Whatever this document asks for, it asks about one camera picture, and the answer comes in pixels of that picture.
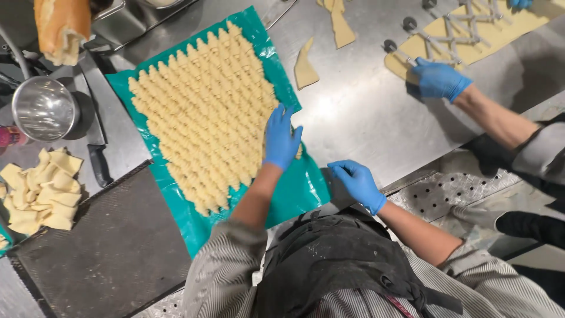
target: knife handle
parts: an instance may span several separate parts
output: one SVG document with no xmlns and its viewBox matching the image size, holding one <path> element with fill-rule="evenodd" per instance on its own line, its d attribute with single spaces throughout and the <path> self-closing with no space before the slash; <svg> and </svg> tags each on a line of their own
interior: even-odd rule
<svg viewBox="0 0 565 318">
<path fill-rule="evenodd" d="M 104 158 L 102 151 L 106 148 L 105 145 L 86 145 L 88 153 L 90 154 L 90 163 L 92 163 L 92 170 L 94 170 L 94 177 L 98 185 L 102 188 L 114 181 L 110 178 L 110 171 L 108 169 L 108 162 Z"/>
</svg>

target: sleeve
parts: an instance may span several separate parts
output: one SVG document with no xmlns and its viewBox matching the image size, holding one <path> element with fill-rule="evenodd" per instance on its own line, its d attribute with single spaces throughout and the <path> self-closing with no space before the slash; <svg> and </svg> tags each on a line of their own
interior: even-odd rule
<svg viewBox="0 0 565 318">
<path fill-rule="evenodd" d="M 541 287 L 469 243 L 457 248 L 441 270 L 487 298 L 505 317 L 565 317 L 565 311 Z"/>
<path fill-rule="evenodd" d="M 250 317 L 251 281 L 267 245 L 265 231 L 234 220 L 218 223 L 194 258 L 184 290 L 184 318 Z"/>
<path fill-rule="evenodd" d="M 518 150 L 512 163 L 514 170 L 565 184 L 565 123 L 538 130 Z"/>
</svg>

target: baguette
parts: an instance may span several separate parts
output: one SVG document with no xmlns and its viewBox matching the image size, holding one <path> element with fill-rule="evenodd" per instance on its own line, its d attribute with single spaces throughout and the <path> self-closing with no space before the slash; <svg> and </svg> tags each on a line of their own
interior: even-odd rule
<svg viewBox="0 0 565 318">
<path fill-rule="evenodd" d="M 89 0 L 34 0 L 39 49 L 53 65 L 76 65 L 90 37 Z"/>
</svg>

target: blue latex glove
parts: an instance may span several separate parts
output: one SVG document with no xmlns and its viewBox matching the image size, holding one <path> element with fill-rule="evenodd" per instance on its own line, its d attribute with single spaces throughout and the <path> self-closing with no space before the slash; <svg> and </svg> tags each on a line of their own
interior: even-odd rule
<svg viewBox="0 0 565 318">
<path fill-rule="evenodd" d="M 353 160 L 332 162 L 328 167 L 332 168 L 334 177 L 344 183 L 355 200 L 369 209 L 372 215 L 377 215 L 386 203 L 386 196 L 377 189 L 369 168 Z"/>
<path fill-rule="evenodd" d="M 283 171 L 290 166 L 292 159 L 298 152 L 302 139 L 302 126 L 290 133 L 290 116 L 294 107 L 289 107 L 283 115 L 284 105 L 279 104 L 267 122 L 267 144 L 265 149 L 265 162 L 279 166 Z"/>
<path fill-rule="evenodd" d="M 526 9 L 532 6 L 532 0 L 508 0 L 508 4 L 513 8 Z"/>
<path fill-rule="evenodd" d="M 420 79 L 420 92 L 423 97 L 445 97 L 453 103 L 457 96 L 473 83 L 449 65 L 428 62 L 421 57 L 416 59 L 416 63 L 418 66 L 412 68 L 412 73 Z"/>
</svg>

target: metal container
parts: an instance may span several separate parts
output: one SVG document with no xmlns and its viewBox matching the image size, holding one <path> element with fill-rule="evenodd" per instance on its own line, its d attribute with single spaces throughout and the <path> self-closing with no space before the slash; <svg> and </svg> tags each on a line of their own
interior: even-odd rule
<svg viewBox="0 0 565 318">
<path fill-rule="evenodd" d="M 63 84 L 47 76 L 35 76 L 14 93 L 12 115 L 27 137 L 52 143 L 75 127 L 80 109 Z"/>
<path fill-rule="evenodd" d="M 175 0 L 159 6 L 147 0 L 114 0 L 110 8 L 94 17 L 92 32 L 117 50 L 195 1 Z"/>
</svg>

